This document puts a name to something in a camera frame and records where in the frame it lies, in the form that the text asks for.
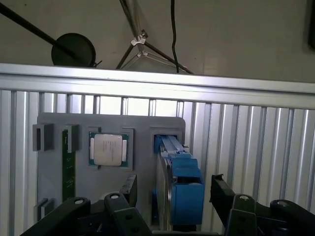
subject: black pole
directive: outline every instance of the black pole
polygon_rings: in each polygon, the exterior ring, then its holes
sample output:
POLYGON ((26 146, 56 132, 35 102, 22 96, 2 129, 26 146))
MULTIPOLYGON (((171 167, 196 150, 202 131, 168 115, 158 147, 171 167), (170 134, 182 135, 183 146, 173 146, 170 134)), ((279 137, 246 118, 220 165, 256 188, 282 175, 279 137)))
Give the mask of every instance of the black pole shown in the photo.
MULTIPOLYGON (((151 45, 150 43, 148 43, 147 41, 145 41, 144 43, 145 46, 147 46, 148 48, 150 48, 152 51, 154 51, 155 53, 159 54, 160 56, 164 57, 165 59, 167 59, 168 61, 170 61, 171 63, 173 63, 174 65, 176 65, 176 62, 174 59, 170 58, 168 55, 166 55, 165 53, 163 53, 162 51, 160 51, 159 49, 157 49, 155 46, 151 45)), ((186 67, 182 66, 181 64, 178 63, 178 67, 183 69, 184 71, 186 71, 189 74, 193 74, 192 71, 188 70, 186 67)))
POLYGON ((133 45, 130 44, 130 46, 128 47, 127 51, 123 55, 123 58, 120 60, 120 62, 116 66, 116 69, 120 69, 122 67, 124 61, 127 59, 127 57, 129 56, 130 52, 132 51, 132 49, 133 49, 133 45))
POLYGON ((137 33, 137 30, 136 30, 136 26, 134 25, 134 22, 132 20, 132 16, 131 16, 131 13, 129 11, 129 8, 128 8, 128 5, 127 5, 127 2, 126 0, 120 0, 120 4, 122 5, 122 8, 124 10, 124 13, 126 15, 126 18, 128 20, 128 23, 130 25, 130 28, 131 28, 131 31, 132 31, 132 34, 135 38, 137 38, 138 36, 138 33, 137 33))
POLYGON ((25 20, 23 17, 12 11, 10 8, 6 7, 0 2, 0 13, 4 15, 5 17, 9 18, 10 20, 14 21, 15 23, 19 24, 23 28, 27 29, 28 31, 32 32, 36 36, 40 37, 41 39, 45 40, 47 43, 50 43, 53 46, 56 46, 58 49, 66 53, 68 56, 79 60, 78 56, 56 40, 54 40, 52 37, 50 37, 48 34, 41 31, 39 28, 25 20))

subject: gray slot holder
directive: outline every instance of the gray slot holder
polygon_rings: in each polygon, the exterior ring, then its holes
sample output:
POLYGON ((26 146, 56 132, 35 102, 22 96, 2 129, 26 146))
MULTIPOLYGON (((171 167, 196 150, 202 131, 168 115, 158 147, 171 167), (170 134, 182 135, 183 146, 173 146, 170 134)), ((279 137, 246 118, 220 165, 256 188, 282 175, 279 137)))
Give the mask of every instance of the gray slot holder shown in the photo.
POLYGON ((54 125, 33 125, 33 151, 47 151, 54 149, 54 125))
POLYGON ((67 125, 64 130, 68 130, 68 152, 79 150, 79 125, 67 125))
POLYGON ((175 135, 183 144, 185 121, 182 118, 41 113, 37 127, 48 123, 54 125, 54 149, 39 151, 37 155, 39 201, 54 199, 54 207, 62 203, 62 131, 68 129, 72 132, 72 148, 76 149, 76 197, 86 197, 94 203, 105 193, 119 191, 129 174, 137 174, 136 207, 146 223, 151 223, 152 190, 156 184, 157 169, 157 156, 153 153, 154 136, 175 135), (128 166, 89 165, 89 132, 128 134, 128 166))
POLYGON ((34 206, 34 223, 41 220, 41 207, 48 202, 48 198, 42 199, 34 206))
POLYGON ((48 200, 40 207, 41 219, 52 212, 54 209, 54 199, 48 200))

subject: white wall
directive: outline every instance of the white wall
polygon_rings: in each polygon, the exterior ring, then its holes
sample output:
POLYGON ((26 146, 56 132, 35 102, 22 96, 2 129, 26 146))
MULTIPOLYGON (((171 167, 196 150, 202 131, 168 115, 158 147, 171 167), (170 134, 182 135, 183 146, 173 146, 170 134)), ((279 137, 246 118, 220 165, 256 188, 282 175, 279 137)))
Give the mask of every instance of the white wall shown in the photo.
MULTIPOLYGON (((118 0, 3 0, 54 38, 77 32, 113 69, 132 34, 118 0)), ((171 54, 170 0, 138 0, 148 41, 171 54)), ((306 43, 310 0, 177 0, 177 55, 196 74, 313 82, 306 43)), ((52 65, 51 46, 0 16, 0 62, 52 65)), ((132 70, 174 72, 143 59, 132 70)))

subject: black round light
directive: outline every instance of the black round light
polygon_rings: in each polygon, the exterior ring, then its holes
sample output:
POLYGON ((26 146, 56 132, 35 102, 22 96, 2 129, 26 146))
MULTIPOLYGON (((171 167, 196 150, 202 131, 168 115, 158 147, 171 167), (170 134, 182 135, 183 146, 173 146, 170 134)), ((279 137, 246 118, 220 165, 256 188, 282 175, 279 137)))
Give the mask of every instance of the black round light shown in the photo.
POLYGON ((51 50, 54 65, 94 67, 96 52, 88 38, 78 33, 66 33, 56 41, 74 52, 77 58, 69 56, 54 45, 51 50))

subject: corrugated metal wall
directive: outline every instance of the corrugated metal wall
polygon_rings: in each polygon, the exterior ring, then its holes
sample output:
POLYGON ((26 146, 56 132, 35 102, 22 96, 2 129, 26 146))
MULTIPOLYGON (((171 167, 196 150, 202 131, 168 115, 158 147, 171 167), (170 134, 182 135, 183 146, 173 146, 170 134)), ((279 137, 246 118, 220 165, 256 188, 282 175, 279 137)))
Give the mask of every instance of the corrugated metal wall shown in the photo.
POLYGON ((186 144, 206 178, 204 231, 221 231, 209 203, 212 174, 223 173, 235 192, 264 205, 285 198, 315 213, 313 110, 1 90, 2 236, 19 235, 33 223, 31 137, 40 112, 183 117, 186 144))

